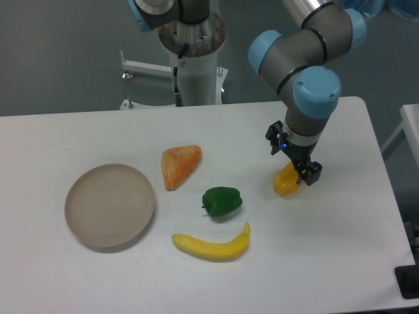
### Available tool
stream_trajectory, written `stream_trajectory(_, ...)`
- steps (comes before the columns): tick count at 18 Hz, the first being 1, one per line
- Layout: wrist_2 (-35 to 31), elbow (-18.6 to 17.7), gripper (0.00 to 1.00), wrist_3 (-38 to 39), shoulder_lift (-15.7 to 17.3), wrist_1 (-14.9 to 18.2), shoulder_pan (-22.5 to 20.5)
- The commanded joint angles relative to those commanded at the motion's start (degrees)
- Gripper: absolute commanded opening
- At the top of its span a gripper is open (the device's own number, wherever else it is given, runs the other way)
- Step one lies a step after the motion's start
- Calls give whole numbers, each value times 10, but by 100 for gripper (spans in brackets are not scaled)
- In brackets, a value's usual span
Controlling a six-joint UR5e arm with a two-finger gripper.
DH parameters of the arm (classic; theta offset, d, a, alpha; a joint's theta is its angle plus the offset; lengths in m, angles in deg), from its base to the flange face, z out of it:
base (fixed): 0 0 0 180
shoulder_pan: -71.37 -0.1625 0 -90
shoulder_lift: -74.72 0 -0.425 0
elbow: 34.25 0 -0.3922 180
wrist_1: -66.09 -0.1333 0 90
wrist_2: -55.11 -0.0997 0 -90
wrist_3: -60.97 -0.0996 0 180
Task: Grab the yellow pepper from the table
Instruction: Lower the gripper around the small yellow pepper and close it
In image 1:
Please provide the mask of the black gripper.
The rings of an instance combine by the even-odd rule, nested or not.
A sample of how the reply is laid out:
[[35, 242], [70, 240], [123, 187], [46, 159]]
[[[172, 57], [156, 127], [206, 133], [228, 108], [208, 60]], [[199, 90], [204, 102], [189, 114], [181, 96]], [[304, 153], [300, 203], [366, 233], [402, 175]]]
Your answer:
[[323, 170], [320, 163], [311, 160], [317, 142], [310, 141], [308, 145], [306, 137], [301, 138], [290, 131], [283, 132], [282, 128], [283, 124], [278, 120], [266, 131], [265, 139], [270, 142], [270, 153], [276, 154], [282, 150], [289, 157], [298, 174], [297, 185], [302, 182], [307, 186], [316, 183]]

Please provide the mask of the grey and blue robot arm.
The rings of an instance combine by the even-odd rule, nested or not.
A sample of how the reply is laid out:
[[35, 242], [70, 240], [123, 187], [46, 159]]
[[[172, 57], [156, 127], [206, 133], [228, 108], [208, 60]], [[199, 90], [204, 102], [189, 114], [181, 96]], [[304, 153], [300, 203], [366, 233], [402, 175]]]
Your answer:
[[[311, 159], [341, 95], [339, 77], [325, 63], [363, 44], [366, 24], [360, 13], [333, 1], [286, 1], [300, 29], [285, 37], [274, 30], [258, 35], [247, 58], [253, 70], [275, 91], [287, 111], [268, 128], [272, 154], [291, 160], [299, 183], [314, 184], [322, 166]], [[217, 55], [227, 28], [209, 1], [129, 1], [138, 28], [157, 30], [170, 56], [170, 77], [178, 107], [214, 105]]]

